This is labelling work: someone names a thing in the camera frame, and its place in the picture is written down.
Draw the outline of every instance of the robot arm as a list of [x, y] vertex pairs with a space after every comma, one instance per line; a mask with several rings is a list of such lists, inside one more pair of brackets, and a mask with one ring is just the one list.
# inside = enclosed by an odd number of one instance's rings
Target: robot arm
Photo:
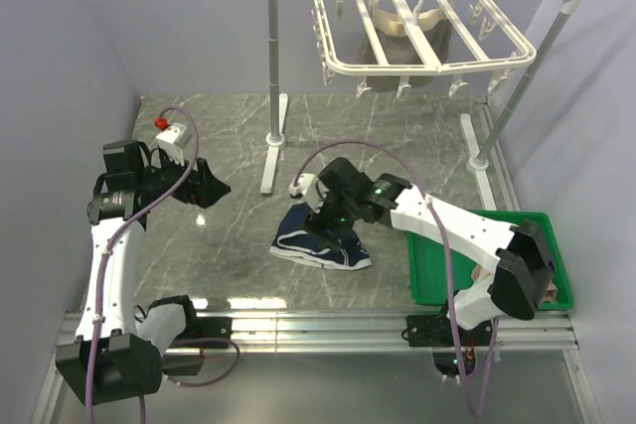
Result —
[[347, 159], [337, 158], [318, 175], [303, 174], [290, 186], [312, 213], [306, 230], [338, 249], [356, 220], [379, 222], [441, 242], [429, 202], [447, 231], [450, 247], [484, 267], [489, 275], [454, 297], [457, 323], [470, 331], [499, 315], [531, 320], [554, 275], [548, 243], [531, 221], [521, 225], [481, 217], [430, 195], [408, 181], [382, 174], [372, 181]]
[[[121, 225], [163, 195], [184, 174], [187, 163], [183, 146], [189, 139], [184, 125], [157, 126], [158, 167], [144, 143], [119, 141], [103, 147], [106, 172], [93, 189], [87, 207], [92, 235], [92, 265], [86, 307], [72, 345], [58, 347], [56, 366], [70, 388], [84, 401], [87, 358], [98, 296], [97, 272], [102, 251]], [[142, 153], [146, 155], [144, 165]], [[173, 198], [185, 204], [208, 208], [230, 191], [210, 171], [203, 158]], [[178, 337], [196, 329], [196, 312], [187, 296], [153, 302], [148, 316], [137, 325], [134, 319], [134, 284], [137, 257], [147, 217], [133, 223], [112, 248], [102, 290], [101, 331], [94, 373], [95, 404], [156, 392], [162, 379], [162, 355]]]

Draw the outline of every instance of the cable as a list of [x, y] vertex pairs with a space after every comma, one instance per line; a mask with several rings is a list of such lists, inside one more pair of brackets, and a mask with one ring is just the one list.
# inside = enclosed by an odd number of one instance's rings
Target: cable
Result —
[[234, 371], [235, 367], [237, 367], [237, 364], [239, 364], [240, 348], [239, 348], [239, 345], [237, 345], [232, 340], [228, 340], [226, 338], [194, 338], [194, 339], [191, 339], [191, 340], [178, 340], [178, 341], [174, 342], [174, 345], [175, 346], [179, 346], [179, 345], [199, 345], [199, 344], [204, 344], [204, 343], [223, 343], [223, 344], [230, 345], [231, 347], [233, 347], [237, 351], [237, 353], [235, 354], [235, 360], [232, 361], [232, 364], [230, 365], [230, 367], [225, 372], [223, 372], [221, 375], [215, 377], [214, 379], [210, 379], [209, 381], [184, 382], [184, 381], [180, 381], [179, 379], [176, 379], [176, 378], [174, 378], [172, 376], [168, 377], [169, 381], [174, 382], [175, 384], [183, 386], [183, 387], [205, 387], [205, 386], [209, 386], [211, 384], [214, 384], [216, 382], [219, 382], [222, 379], [225, 379], [226, 377], [228, 377], [230, 375], [230, 373], [232, 371]]
[[[423, 182], [419, 178], [419, 174], [407, 163], [404, 159], [402, 159], [396, 153], [393, 153], [389, 149], [381, 146], [380, 144], [374, 143], [373, 141], [361, 140], [361, 139], [340, 139], [337, 141], [333, 141], [331, 143], [326, 144], [322, 148], [314, 151], [310, 156], [305, 159], [303, 164], [300, 166], [298, 172], [296, 173], [296, 177], [294, 178], [294, 186], [298, 185], [298, 179], [300, 175], [303, 173], [307, 165], [318, 156], [320, 153], [325, 151], [326, 149], [333, 148], [334, 146], [339, 146], [343, 144], [362, 144], [365, 146], [370, 146], [372, 148], [378, 149], [395, 159], [410, 175], [411, 181], [415, 184], [415, 186], [419, 189], [419, 192], [424, 197], [425, 191], [423, 187]], [[453, 345], [455, 347], [455, 357], [457, 357], [457, 363], [459, 365], [459, 375], [460, 375], [460, 384], [461, 388], [464, 392], [464, 396], [466, 398], [466, 405], [468, 406], [468, 411], [473, 417], [479, 417], [484, 408], [484, 402], [486, 400], [486, 393], [488, 391], [488, 382], [490, 378], [490, 368], [492, 365], [493, 354], [495, 349], [495, 343], [497, 343], [497, 329], [499, 326], [499, 319], [495, 318], [492, 321], [493, 334], [490, 339], [490, 345], [488, 347], [488, 354], [483, 363], [484, 369], [484, 377], [483, 377], [483, 385], [481, 388], [481, 396], [479, 399], [479, 407], [475, 409], [473, 404], [472, 397], [470, 395], [470, 389], [468, 388], [468, 376], [466, 375], [466, 366], [464, 365], [464, 358], [461, 349], [461, 341], [459, 339], [459, 327], [457, 325], [457, 315], [455, 312], [455, 302], [452, 300], [454, 296], [454, 283], [453, 283], [453, 259], [450, 250], [450, 241], [448, 240], [448, 233], [446, 232], [446, 227], [442, 223], [437, 211], [433, 206], [433, 201], [426, 201], [426, 206], [430, 211], [435, 223], [437, 224], [437, 228], [439, 229], [439, 233], [442, 239], [442, 245], [444, 247], [444, 259], [446, 262], [446, 293], [448, 295], [448, 318], [450, 319], [450, 330], [453, 337]]]
[[[146, 311], [143, 309], [141, 305], [135, 305], [134, 308], [135, 310], [139, 310], [139, 313], [141, 314], [141, 318], [143, 318], [143, 320], [148, 318], [148, 314], [146, 313]], [[137, 314], [135, 313], [135, 322], [143, 323], [143, 320], [141, 318], [137, 317]]]
[[[234, 349], [237, 351], [237, 353], [235, 354], [235, 360], [232, 362], [230, 367], [223, 374], [215, 377], [214, 379], [210, 379], [209, 381], [204, 381], [204, 382], [184, 382], [184, 381], [180, 381], [177, 378], [169, 376], [168, 380], [170, 382], [174, 382], [178, 386], [183, 386], [183, 387], [204, 387], [204, 386], [209, 386], [211, 384], [219, 382], [222, 379], [225, 379], [226, 377], [228, 377], [230, 375], [230, 373], [232, 371], [235, 370], [235, 367], [237, 367], [237, 364], [239, 364], [240, 348], [239, 348], [239, 345], [237, 345], [232, 340], [228, 340], [226, 338], [194, 338], [194, 339], [191, 339], [191, 340], [177, 340], [177, 341], [173, 342], [173, 345], [177, 347], [177, 346], [180, 346], [180, 345], [198, 345], [198, 344], [204, 344], [204, 343], [223, 343], [223, 344], [230, 345], [230, 346], [234, 347]], [[146, 424], [146, 400], [145, 400], [144, 396], [139, 396], [139, 411], [140, 411], [139, 412], [139, 414], [140, 414], [140, 424]]]
[[[97, 269], [97, 280], [96, 280], [96, 289], [95, 289], [95, 319], [93, 320], [92, 327], [92, 338], [90, 340], [90, 351], [88, 353], [88, 366], [86, 369], [86, 386], [85, 386], [85, 396], [84, 403], [86, 407], [86, 417], [88, 419], [88, 424], [95, 424], [95, 414], [92, 403], [92, 390], [93, 390], [93, 380], [95, 373], [95, 361], [97, 358], [97, 343], [99, 342], [99, 338], [101, 335], [101, 321], [103, 316], [101, 315], [103, 312], [103, 288], [104, 288], [104, 280], [106, 276], [106, 267], [108, 265], [108, 259], [110, 255], [112, 255], [112, 249], [114, 248], [114, 244], [119, 241], [121, 235], [135, 222], [137, 222], [140, 218], [147, 215], [150, 211], [152, 211], [159, 204], [164, 202], [166, 199], [171, 197], [174, 192], [184, 183], [184, 181], [188, 178], [190, 173], [195, 167], [197, 162], [197, 156], [199, 156], [199, 131], [197, 130], [197, 125], [191, 114], [186, 110], [179, 106], [166, 106], [161, 110], [159, 116], [163, 116], [167, 111], [178, 111], [182, 113], [186, 119], [188, 120], [190, 128], [192, 128], [192, 135], [194, 138], [194, 151], [186, 170], [183, 172], [181, 177], [177, 180], [175, 184], [173, 184], [164, 194], [162, 194], [155, 201], [150, 203], [148, 206], [133, 214], [126, 222], [124, 222], [112, 235], [108, 244], [104, 248], [101, 260], [99, 261], [99, 267]], [[145, 419], [145, 405], [142, 407], [142, 418]]]

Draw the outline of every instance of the green plastic tray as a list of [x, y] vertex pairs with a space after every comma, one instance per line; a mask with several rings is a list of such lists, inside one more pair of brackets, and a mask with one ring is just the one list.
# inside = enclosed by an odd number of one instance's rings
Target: green plastic tray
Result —
[[[557, 239], [553, 231], [550, 218], [542, 212], [500, 212], [473, 211], [483, 217], [503, 222], [520, 224], [524, 219], [533, 220], [539, 224], [552, 250], [555, 259], [555, 277], [553, 281], [558, 287], [557, 303], [542, 303], [540, 310], [569, 310], [574, 305], [574, 297], [569, 288], [563, 261], [558, 251]], [[408, 261], [410, 262], [410, 290], [414, 302], [418, 305], [441, 306], [446, 301], [446, 271], [444, 250], [441, 244], [409, 233]], [[455, 290], [470, 288], [473, 284], [470, 273], [475, 262], [457, 252], [453, 256], [453, 282]]]

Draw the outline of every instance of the wall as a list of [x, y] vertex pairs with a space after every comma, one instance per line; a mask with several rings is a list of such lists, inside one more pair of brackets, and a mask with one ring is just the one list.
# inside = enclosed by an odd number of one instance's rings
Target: wall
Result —
[[[556, 9], [542, 5], [531, 40]], [[583, 0], [503, 142], [522, 207], [554, 222], [576, 298], [574, 329], [608, 423], [636, 415], [635, 36], [636, 0]], [[501, 107], [505, 97], [497, 99]]]
[[85, 205], [135, 93], [84, 0], [0, 0], [2, 422], [28, 422], [90, 264]]
[[[540, 0], [499, 1], [522, 31], [540, 3]], [[89, 2], [137, 91], [267, 91], [266, 0]], [[282, 89], [325, 91], [311, 30], [312, 0], [281, 0], [281, 5]], [[467, 11], [462, 9], [462, 15], [467, 15]], [[345, 31], [345, 45], [354, 52], [361, 41], [361, 26], [350, 26]], [[478, 80], [471, 81], [473, 91], [484, 94], [488, 79], [480, 75]], [[434, 85], [447, 91], [449, 83], [450, 79], [444, 78]], [[354, 78], [339, 78], [329, 90], [353, 92], [354, 89]]]

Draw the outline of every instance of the pole base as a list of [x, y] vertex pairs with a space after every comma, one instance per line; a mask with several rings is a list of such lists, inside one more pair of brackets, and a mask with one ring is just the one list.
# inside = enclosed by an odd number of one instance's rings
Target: pole base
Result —
[[285, 126], [285, 117], [287, 115], [287, 103], [289, 97], [285, 93], [280, 94], [280, 106], [278, 121], [280, 124], [280, 138], [274, 140], [271, 133], [266, 136], [266, 142], [269, 146], [267, 158], [265, 159], [265, 169], [262, 173], [262, 181], [260, 182], [260, 193], [271, 194], [274, 190], [274, 177], [276, 176], [276, 166], [278, 165], [278, 151], [285, 145], [285, 136], [282, 134]]
[[464, 113], [461, 114], [459, 118], [461, 121], [461, 130], [464, 133], [464, 140], [466, 141], [466, 147], [468, 148], [468, 154], [470, 155], [470, 159], [468, 160], [466, 167], [468, 168], [468, 171], [473, 173], [475, 176], [475, 182], [477, 183], [477, 190], [479, 191], [482, 207], [486, 211], [496, 211], [497, 207], [495, 206], [493, 190], [490, 188], [490, 182], [488, 181], [488, 175], [486, 174], [488, 161], [486, 161], [486, 167], [483, 169], [481, 169], [481, 166], [479, 168], [473, 168], [471, 164], [473, 159], [477, 159], [477, 155], [479, 154], [479, 144], [477, 143], [477, 136], [475, 135], [470, 115]]
[[469, 171], [486, 171], [489, 163], [487, 159], [482, 161], [477, 156], [471, 156], [467, 166]]

